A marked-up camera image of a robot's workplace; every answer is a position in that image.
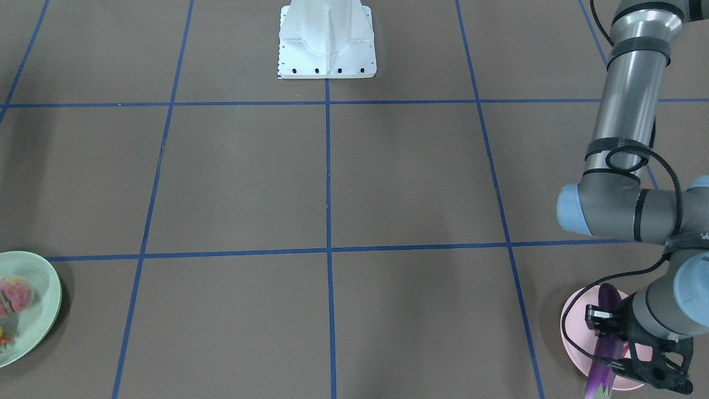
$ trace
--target white plate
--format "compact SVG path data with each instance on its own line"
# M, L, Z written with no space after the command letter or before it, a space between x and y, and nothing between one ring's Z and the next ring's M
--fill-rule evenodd
M59 276L46 259L30 252L0 253L0 278L20 275L35 291L32 304L19 312L0 319L4 334L11 342L0 345L0 367L25 356L44 339L52 328L62 302Z
M578 301L576 301L574 307L569 310L569 316L566 317L566 332L569 333L569 337L573 339L574 342L576 342L581 348L584 348L584 350L588 353L593 353L593 351L596 350L596 335L586 326L586 305L598 305L598 290L599 286L597 285L596 287L586 291L586 293L583 294ZM562 308L562 315L569 306L569 303L571 303L571 300L574 299L576 294L580 291L581 290L578 290L571 294ZM618 291L618 293L620 293L621 299L625 299L627 297L627 295L623 292ZM576 348L571 346L571 344L564 339L563 334L562 341L564 342L564 348L566 349L566 353L571 358L571 361L574 362L574 365L576 365L580 372L582 372L585 376L588 376L588 371L591 370L591 360L584 356ZM650 360L652 357L652 349L649 347L638 345L636 346L636 349L637 356L640 360ZM625 349L624 352L625 355L623 357L630 358L630 352ZM619 376L616 376L613 381L614 390L632 390L640 388L641 386L642 384L637 381L628 380Z

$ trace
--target white plastic base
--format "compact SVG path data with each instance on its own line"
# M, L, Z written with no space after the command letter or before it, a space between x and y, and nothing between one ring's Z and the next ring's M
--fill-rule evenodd
M376 74L372 10L359 0L293 0L281 10L278 78Z

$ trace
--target light blue cap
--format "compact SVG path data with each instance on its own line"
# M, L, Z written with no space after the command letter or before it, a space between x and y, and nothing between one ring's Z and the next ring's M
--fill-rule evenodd
M709 187L709 176L704 175L704 176L699 176L694 181L692 184L689 185L689 188L687 190L692 190L693 188L697 187Z
M557 200L557 220L562 229L593 237L581 208L579 185L566 185Z
M674 299L687 317L709 327L709 252L689 258L677 270Z

